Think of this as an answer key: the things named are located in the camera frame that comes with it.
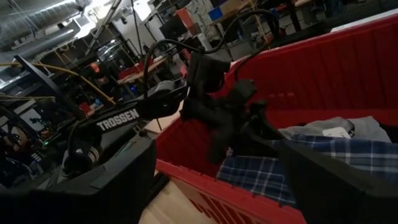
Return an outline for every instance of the blue box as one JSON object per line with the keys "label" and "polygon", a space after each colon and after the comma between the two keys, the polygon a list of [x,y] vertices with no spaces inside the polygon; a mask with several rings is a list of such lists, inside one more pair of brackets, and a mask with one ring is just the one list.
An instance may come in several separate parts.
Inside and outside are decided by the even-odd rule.
{"label": "blue box", "polygon": [[209,12],[210,19],[215,21],[223,16],[220,7],[216,7]]}

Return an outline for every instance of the table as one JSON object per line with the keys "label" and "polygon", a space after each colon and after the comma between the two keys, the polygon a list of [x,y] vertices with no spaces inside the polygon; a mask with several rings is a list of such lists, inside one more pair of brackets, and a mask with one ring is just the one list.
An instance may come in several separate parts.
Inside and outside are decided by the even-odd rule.
{"label": "table", "polygon": [[215,224],[170,181],[144,209],[139,224]]}
{"label": "table", "polygon": [[[237,15],[242,9],[244,9],[248,5],[249,5],[249,1],[244,1],[240,5],[237,5],[235,10],[221,16],[220,18],[216,19],[215,21],[213,21],[210,24],[210,26],[213,26],[215,28],[220,39],[223,38],[223,34],[221,33],[220,28],[218,27],[217,24]],[[239,21],[239,24],[243,31],[243,38],[249,42],[250,48],[252,48],[252,50],[255,49],[256,46],[251,42],[251,35],[248,33],[246,27],[244,26],[244,22],[241,19],[239,19],[238,21]],[[229,58],[231,59],[231,61],[233,61],[234,59],[233,59],[232,53],[231,53],[226,42],[224,42],[224,47],[225,47],[226,52],[228,53]]]}
{"label": "table", "polygon": [[[153,70],[155,70],[157,67],[159,67],[160,65],[165,63],[168,59],[169,59],[169,56],[168,57],[164,57],[164,58],[160,59],[159,61],[157,61],[157,62],[153,63],[152,65],[150,65],[148,67],[148,73],[150,73]],[[121,80],[118,80],[118,84],[122,85],[122,84],[131,83],[134,80],[142,78],[143,76],[144,76],[144,71],[141,71],[141,72],[135,73],[135,74],[131,74],[131,75],[128,75],[128,76],[124,77]],[[159,79],[159,77],[157,75],[154,75],[154,78],[155,78],[157,83],[160,82],[160,79]]]}
{"label": "table", "polygon": [[[172,116],[164,117],[164,118],[159,118],[159,124],[160,127],[165,129],[168,125],[173,123],[173,121],[177,118],[180,117],[180,110],[182,109],[183,101],[180,103],[180,107],[178,108],[178,111],[173,114]],[[159,125],[156,121],[156,119],[153,119],[151,122],[149,122],[144,129],[150,133],[153,134],[159,134],[162,130],[160,130]]]}

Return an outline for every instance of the red bin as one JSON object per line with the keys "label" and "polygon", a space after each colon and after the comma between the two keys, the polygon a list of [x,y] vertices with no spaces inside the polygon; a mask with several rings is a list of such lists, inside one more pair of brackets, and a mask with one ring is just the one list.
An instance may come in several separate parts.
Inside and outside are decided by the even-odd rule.
{"label": "red bin", "polygon": [[[398,125],[398,16],[326,34],[250,60],[239,78],[254,80],[255,99],[269,103],[277,128],[335,116],[374,116]],[[226,75],[226,93],[234,83]],[[305,223],[290,207],[215,180],[206,161],[209,137],[198,121],[174,121],[157,138],[157,169],[168,175],[196,209],[217,223]]]}

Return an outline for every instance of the plaid shirt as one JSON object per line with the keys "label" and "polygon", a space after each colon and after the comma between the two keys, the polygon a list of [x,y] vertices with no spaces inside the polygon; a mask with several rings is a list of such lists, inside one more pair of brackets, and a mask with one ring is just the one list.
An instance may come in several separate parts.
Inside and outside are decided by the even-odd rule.
{"label": "plaid shirt", "polygon": [[[398,144],[304,135],[295,135],[292,141],[398,184]],[[276,147],[279,144],[278,141],[272,143]],[[287,186],[283,166],[278,159],[227,156],[217,178],[281,205],[295,206],[294,196]]]}

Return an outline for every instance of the cardboard box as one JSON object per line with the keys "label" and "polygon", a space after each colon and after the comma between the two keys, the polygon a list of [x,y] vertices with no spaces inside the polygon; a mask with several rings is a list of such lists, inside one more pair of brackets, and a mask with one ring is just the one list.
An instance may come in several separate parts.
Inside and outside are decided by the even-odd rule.
{"label": "cardboard box", "polygon": [[234,11],[239,11],[242,5],[244,5],[247,2],[248,0],[228,0],[224,2],[224,4],[220,5],[220,9],[223,15],[225,16]]}

